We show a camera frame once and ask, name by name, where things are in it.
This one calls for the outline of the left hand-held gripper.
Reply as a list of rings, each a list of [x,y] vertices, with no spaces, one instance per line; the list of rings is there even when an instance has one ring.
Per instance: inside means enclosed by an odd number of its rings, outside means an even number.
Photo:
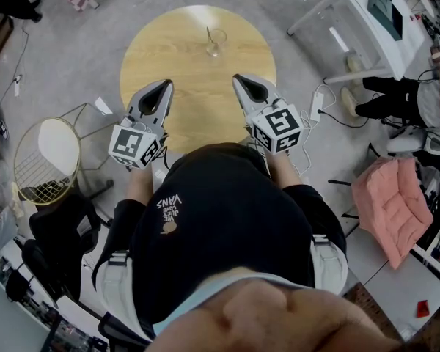
[[[150,164],[164,146],[164,120],[173,95],[170,79],[154,81],[133,95],[128,114],[112,131],[108,153],[115,161],[136,169]]]

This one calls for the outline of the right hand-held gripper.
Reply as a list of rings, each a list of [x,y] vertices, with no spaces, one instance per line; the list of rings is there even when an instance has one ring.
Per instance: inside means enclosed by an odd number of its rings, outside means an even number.
[[[296,107],[279,98],[273,83],[252,74],[235,74],[232,86],[246,115],[246,124],[252,130],[252,138],[267,152],[276,155],[299,144],[304,124]],[[268,105],[254,111],[261,103]]]

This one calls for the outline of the clear drinking glass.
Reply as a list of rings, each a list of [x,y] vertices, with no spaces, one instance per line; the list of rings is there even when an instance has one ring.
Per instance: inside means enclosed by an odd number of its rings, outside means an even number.
[[[211,30],[211,34],[212,34],[213,39],[217,43],[216,55],[212,56],[212,57],[218,57],[221,54],[221,50],[227,41],[227,33],[222,29],[210,29],[210,30]]]

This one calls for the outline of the small gold spoon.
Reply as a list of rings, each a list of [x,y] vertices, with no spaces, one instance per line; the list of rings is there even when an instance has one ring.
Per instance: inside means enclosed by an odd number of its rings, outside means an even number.
[[[211,56],[215,56],[217,52],[217,43],[213,39],[211,30],[208,27],[206,28],[206,32],[208,35],[208,44],[206,50]]]

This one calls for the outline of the person's left forearm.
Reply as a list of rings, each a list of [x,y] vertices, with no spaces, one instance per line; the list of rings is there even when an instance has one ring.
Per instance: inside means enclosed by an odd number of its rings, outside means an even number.
[[[128,181],[127,199],[147,205],[153,196],[153,173],[151,165],[144,169],[132,169]]]

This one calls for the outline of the person's right forearm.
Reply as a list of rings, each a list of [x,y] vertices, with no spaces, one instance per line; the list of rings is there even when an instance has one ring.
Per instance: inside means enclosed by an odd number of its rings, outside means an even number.
[[[281,189],[302,185],[301,178],[286,152],[266,154],[271,179]]]

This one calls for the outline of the white paper label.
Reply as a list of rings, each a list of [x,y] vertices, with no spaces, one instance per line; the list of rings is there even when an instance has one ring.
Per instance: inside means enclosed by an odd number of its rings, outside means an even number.
[[[104,102],[102,97],[98,97],[95,102],[95,108],[104,116],[113,114],[109,106]]]

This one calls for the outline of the white seat cushion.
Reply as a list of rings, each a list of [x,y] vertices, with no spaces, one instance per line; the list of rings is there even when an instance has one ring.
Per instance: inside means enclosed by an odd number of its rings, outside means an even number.
[[[49,118],[40,124],[38,148],[41,155],[66,176],[78,167],[80,144],[73,127],[65,120]]]

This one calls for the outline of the person's black t-shirt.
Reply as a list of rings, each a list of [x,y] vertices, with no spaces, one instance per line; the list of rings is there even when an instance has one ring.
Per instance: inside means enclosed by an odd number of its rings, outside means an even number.
[[[281,189],[252,149],[213,144],[177,160],[147,205],[117,204],[92,281],[107,311],[151,341],[204,280],[234,269],[339,294],[345,236],[313,187]]]

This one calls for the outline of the white table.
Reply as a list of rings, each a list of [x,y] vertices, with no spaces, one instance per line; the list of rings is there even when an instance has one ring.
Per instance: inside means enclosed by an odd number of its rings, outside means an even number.
[[[391,34],[367,10],[367,0],[321,0],[288,30],[293,35],[300,26],[320,12],[330,12],[340,18],[353,40],[349,48],[361,58],[364,69],[341,76],[328,76],[324,84],[336,84],[369,77],[391,76],[396,80],[404,77],[417,52],[424,43],[422,27],[417,22],[404,0],[392,0],[395,9],[402,15],[403,36],[395,40]]]

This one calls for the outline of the black office chair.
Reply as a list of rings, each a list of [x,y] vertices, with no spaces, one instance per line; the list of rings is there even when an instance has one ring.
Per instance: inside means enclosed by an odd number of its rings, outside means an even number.
[[[23,263],[54,303],[64,296],[79,302],[83,256],[97,246],[101,228],[91,200],[72,193],[32,214],[29,227]]]
[[[108,312],[101,319],[98,331],[109,341],[110,352],[145,352],[149,345]]]

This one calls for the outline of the black box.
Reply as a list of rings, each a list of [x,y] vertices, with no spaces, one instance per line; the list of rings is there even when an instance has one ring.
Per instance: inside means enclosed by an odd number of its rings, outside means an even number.
[[[392,0],[368,0],[367,11],[395,41],[403,39],[403,16],[392,3]]]

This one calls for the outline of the white oval pod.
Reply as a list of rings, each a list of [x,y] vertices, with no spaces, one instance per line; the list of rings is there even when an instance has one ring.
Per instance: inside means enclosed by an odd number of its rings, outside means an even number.
[[[425,151],[440,155],[440,130],[435,128],[413,128],[388,141],[386,151],[391,154],[414,154]]]

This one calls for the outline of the light blue face mask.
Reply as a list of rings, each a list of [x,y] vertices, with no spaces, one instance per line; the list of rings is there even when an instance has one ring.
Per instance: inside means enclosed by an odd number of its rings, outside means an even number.
[[[268,273],[239,271],[234,269],[225,273],[216,274],[204,280],[190,296],[188,296],[177,308],[175,308],[169,314],[168,317],[166,317],[163,321],[159,323],[155,323],[153,325],[153,331],[155,332],[155,335],[158,336],[174,320],[178,319],[180,316],[186,314],[187,312],[197,308],[199,305],[203,304],[211,297],[220,293],[225,288],[235,284],[236,282],[246,279],[261,279],[272,284],[280,285],[294,290],[307,288],[307,286],[299,285],[280,276]]]

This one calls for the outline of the cluttered white desk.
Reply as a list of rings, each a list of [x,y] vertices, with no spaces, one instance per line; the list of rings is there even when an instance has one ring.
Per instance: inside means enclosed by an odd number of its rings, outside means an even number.
[[[0,257],[9,260],[13,268],[22,263],[21,250],[14,240],[0,251]],[[38,294],[38,299],[53,306],[51,299],[44,294],[35,279],[32,280],[31,288]],[[107,341],[98,331],[100,321],[75,302],[63,297],[57,301],[57,305],[56,309],[64,319],[86,334]],[[50,328],[22,305],[11,302],[0,283],[0,352],[40,352],[49,332]]]

